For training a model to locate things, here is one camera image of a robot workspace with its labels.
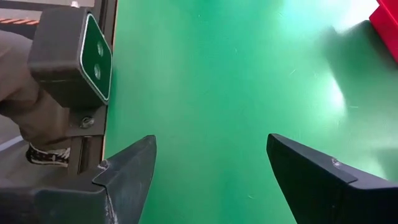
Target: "sneaker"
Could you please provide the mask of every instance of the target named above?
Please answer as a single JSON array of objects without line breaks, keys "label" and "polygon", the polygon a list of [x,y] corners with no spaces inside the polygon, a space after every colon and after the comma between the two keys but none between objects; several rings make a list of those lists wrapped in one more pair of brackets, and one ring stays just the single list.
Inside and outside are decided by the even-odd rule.
[{"label": "sneaker", "polygon": [[70,148],[41,151],[30,144],[25,155],[31,164],[68,167],[69,154]]}]

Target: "red box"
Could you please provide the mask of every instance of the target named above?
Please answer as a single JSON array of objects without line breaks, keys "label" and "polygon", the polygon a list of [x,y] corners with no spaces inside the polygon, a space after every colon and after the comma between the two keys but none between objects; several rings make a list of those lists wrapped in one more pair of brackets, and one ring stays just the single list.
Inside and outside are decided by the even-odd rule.
[{"label": "red box", "polygon": [[398,63],[398,0],[377,0],[379,7],[369,20]]}]

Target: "metal frame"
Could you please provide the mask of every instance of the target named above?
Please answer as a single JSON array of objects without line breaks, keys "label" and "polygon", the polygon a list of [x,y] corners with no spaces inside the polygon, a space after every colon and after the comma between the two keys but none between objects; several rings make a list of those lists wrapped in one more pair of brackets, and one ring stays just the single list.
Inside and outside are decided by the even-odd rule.
[{"label": "metal frame", "polygon": [[[54,7],[69,6],[0,0],[0,8],[3,9],[43,11]],[[91,8],[91,12],[96,18],[109,46],[112,46],[111,48],[113,48],[116,11],[117,0],[95,0],[94,7]],[[101,162],[103,158],[106,112],[107,106],[102,106],[96,110],[74,110],[70,112],[70,128],[67,136],[71,137],[72,145],[68,175],[78,175],[89,168],[96,167]],[[93,119],[92,126],[88,128],[82,127],[83,118]]]}]

